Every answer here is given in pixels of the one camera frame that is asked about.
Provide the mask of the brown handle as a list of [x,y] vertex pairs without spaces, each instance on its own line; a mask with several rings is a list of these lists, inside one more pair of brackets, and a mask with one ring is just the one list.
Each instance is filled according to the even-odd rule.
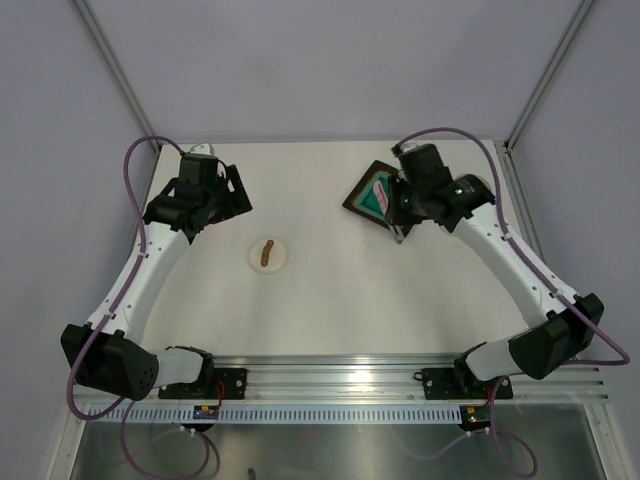
[[266,268],[269,265],[271,250],[274,247],[274,240],[268,239],[261,251],[260,255],[260,266]]

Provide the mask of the clear plastic tongs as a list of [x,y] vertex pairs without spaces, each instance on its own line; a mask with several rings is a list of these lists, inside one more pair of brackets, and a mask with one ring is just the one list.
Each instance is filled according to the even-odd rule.
[[402,228],[394,224],[387,215],[390,207],[390,200],[388,194],[384,188],[384,185],[380,180],[376,180],[373,184],[373,193],[378,202],[380,211],[383,215],[383,220],[392,234],[392,237],[396,244],[401,245],[405,239],[405,235]]

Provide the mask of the white round lid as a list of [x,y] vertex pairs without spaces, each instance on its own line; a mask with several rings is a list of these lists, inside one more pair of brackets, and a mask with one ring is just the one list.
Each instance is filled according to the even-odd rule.
[[258,240],[249,250],[249,266],[258,274],[272,275],[282,271],[289,260],[286,245],[276,238]]

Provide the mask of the white cylindrical container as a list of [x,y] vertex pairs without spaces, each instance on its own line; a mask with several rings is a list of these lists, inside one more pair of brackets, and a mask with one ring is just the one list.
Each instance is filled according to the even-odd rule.
[[486,191],[485,197],[488,202],[495,205],[496,204],[496,196],[493,189],[493,186],[482,176],[476,175],[476,179],[483,185],[484,190]]

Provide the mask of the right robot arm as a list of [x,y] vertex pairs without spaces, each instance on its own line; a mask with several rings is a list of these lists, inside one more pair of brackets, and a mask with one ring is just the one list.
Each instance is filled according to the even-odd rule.
[[604,305],[558,279],[506,223],[496,189],[480,177],[453,177],[432,144],[396,147],[401,171],[388,181],[385,219],[391,228],[432,221],[484,262],[522,315],[527,328],[483,342],[453,364],[456,389],[476,396],[495,379],[523,373],[542,380],[590,345]]

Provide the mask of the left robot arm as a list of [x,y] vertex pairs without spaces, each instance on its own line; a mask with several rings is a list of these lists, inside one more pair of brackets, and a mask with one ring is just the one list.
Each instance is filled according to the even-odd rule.
[[134,401],[160,389],[164,398],[215,398],[224,388],[212,354],[141,345],[156,300],[178,260],[210,225],[250,212],[236,165],[184,153],[177,176],[148,203],[142,234],[116,283],[82,326],[69,324],[61,345],[76,385]]

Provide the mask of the dark square teal plate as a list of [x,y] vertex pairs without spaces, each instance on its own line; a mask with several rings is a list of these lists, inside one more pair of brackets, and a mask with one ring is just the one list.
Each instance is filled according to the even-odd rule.
[[409,234],[412,226],[391,228],[385,222],[385,211],[380,207],[375,185],[379,183],[385,195],[389,195],[389,177],[399,172],[397,168],[375,160],[365,171],[355,187],[343,201],[346,210],[392,232],[397,243],[401,243]]

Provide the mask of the left aluminium frame post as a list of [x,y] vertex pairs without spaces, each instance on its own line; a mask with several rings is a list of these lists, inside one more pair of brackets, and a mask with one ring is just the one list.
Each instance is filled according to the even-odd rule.
[[124,68],[91,2],[86,0],[70,0],[68,4],[79,24],[84,29],[88,40],[93,45],[99,60],[106,69],[112,84],[118,91],[139,132],[143,135],[155,135],[156,131],[131,86]]

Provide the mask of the aluminium frame post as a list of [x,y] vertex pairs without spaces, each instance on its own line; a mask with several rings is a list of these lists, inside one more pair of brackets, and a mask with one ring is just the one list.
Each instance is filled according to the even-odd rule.
[[112,84],[118,91],[139,132],[143,135],[155,135],[156,131],[131,86],[124,68],[91,2],[86,0],[70,0],[68,4],[79,24],[84,29],[88,40],[93,45],[99,60],[106,69]]
[[507,154],[511,155],[515,150],[515,147],[533,119],[538,107],[543,102],[547,92],[550,90],[565,60],[568,58],[582,29],[585,27],[598,4],[599,1],[597,0],[581,0],[578,2],[577,7],[546,61],[533,90],[527,97],[514,125],[504,140],[503,145]]

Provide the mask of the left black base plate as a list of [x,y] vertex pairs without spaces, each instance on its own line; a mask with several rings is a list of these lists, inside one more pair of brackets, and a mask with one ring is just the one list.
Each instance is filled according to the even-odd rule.
[[163,400],[243,400],[248,371],[244,368],[213,367],[194,382],[175,383],[161,388],[158,397]]

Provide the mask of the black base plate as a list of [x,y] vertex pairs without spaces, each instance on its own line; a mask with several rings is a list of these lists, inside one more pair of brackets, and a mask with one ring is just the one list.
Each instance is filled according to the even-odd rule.
[[413,373],[413,379],[422,385],[426,400],[488,401],[493,393],[498,400],[514,398],[509,381],[479,381],[454,367],[423,368]]
[[213,367],[194,382],[175,383],[161,388],[158,397],[163,400],[243,400],[248,371],[244,368]]

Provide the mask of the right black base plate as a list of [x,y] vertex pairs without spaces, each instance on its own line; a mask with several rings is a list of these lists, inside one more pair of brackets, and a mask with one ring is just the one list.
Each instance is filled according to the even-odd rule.
[[509,381],[479,381],[454,367],[423,368],[413,373],[413,379],[422,385],[426,400],[488,401],[493,393],[498,400],[514,398]]

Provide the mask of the aluminium rail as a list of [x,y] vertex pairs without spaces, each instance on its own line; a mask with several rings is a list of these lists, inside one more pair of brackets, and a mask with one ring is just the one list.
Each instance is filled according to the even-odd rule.
[[[426,367],[448,367],[450,355],[218,356],[218,368],[244,368],[247,404],[418,404],[413,378]],[[595,367],[561,367],[543,380],[509,376],[515,404],[607,404]]]

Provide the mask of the right aluminium frame post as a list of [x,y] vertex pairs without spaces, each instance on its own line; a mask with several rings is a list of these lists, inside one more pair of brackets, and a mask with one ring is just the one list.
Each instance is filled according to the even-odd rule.
[[581,0],[578,2],[577,7],[546,61],[533,90],[527,97],[514,125],[504,140],[503,145],[507,154],[511,155],[515,150],[515,147],[533,119],[538,107],[543,102],[547,92],[550,90],[565,60],[568,58],[582,29],[585,27],[598,4],[599,1],[597,0]]

